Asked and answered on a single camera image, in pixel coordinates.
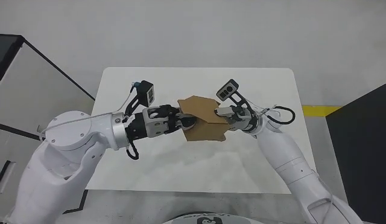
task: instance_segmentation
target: logo on robot base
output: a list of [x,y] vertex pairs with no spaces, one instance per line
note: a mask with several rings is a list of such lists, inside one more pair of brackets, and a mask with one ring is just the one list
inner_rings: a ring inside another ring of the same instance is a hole
[[223,224],[223,221],[219,216],[230,216],[228,214],[215,214],[215,213],[207,213],[207,214],[193,214],[184,216],[183,218],[197,218],[197,224]]

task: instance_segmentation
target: cardboard box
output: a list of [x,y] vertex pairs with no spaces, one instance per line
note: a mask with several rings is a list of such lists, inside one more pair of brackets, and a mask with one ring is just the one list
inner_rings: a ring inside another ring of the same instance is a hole
[[197,117],[195,126],[184,131],[187,141],[224,141],[224,133],[231,126],[224,118],[215,114],[215,109],[220,105],[210,98],[191,96],[185,100],[178,100],[181,111]]

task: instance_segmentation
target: tabletop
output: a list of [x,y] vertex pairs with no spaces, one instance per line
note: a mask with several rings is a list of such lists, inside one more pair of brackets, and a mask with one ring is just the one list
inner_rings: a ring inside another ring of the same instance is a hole
[[[117,110],[132,82],[154,84],[152,106],[178,106],[192,95],[214,98],[229,79],[254,104],[291,108],[296,119],[282,131],[290,134],[311,168],[314,157],[292,70],[286,68],[131,68],[103,72],[92,115]],[[221,106],[229,106],[226,100]],[[282,113],[282,118],[290,118]],[[183,191],[211,193],[290,193],[261,153],[257,141],[242,131],[226,132],[224,142],[187,142],[182,131],[135,141],[139,160],[125,149],[107,149],[88,183],[92,190]]]

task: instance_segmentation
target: yellow floor line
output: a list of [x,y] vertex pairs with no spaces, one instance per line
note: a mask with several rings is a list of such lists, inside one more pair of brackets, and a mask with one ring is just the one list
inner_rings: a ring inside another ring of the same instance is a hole
[[332,112],[335,112],[341,106],[310,106],[310,105],[303,105],[303,113],[304,116],[307,117],[325,117]]

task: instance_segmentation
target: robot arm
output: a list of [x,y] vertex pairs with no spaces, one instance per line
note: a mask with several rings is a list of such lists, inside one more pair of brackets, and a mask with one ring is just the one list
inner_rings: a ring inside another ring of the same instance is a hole
[[[196,119],[178,108],[170,105],[148,107],[154,100],[154,92],[147,82],[142,86],[146,87],[138,86],[137,93],[143,94],[129,103],[125,113],[89,117],[72,111],[50,122],[46,139],[34,152],[22,175],[9,223],[54,223],[68,209],[71,197],[82,194],[106,149],[125,147],[131,158],[138,159],[134,140],[194,126]],[[306,221],[362,223],[348,204],[331,195],[318,174],[309,168],[294,140],[280,131],[281,124],[292,122],[294,117],[289,122],[282,122],[269,109],[254,111],[237,88],[231,80],[217,94],[220,100],[230,98],[237,106],[218,108],[215,112],[227,118],[231,130],[242,130],[257,139],[268,162],[299,201]],[[235,101],[232,94],[237,94],[241,101]],[[147,108],[132,114],[138,104]]]
[[[8,223],[52,224],[81,196],[106,149],[127,148],[129,157],[138,159],[134,140],[153,138],[195,124],[195,117],[185,115],[170,105],[146,107],[132,114],[133,103],[149,106],[153,93],[141,89],[126,112],[90,117],[79,111],[65,112],[48,125],[46,139],[33,153],[22,175],[14,210]],[[132,155],[129,147],[135,152]]]
[[[267,161],[296,197],[307,223],[363,223],[347,203],[328,190],[319,175],[309,167],[296,142],[280,130],[282,124],[294,121],[295,113],[286,107],[273,107],[293,114],[290,121],[283,122],[277,111],[269,108],[260,112],[253,110],[237,89],[237,83],[230,80],[217,92],[220,100],[230,98],[236,106],[218,108],[216,114],[227,118],[231,130],[242,130],[257,139]],[[233,94],[237,94],[241,101],[235,101]]]

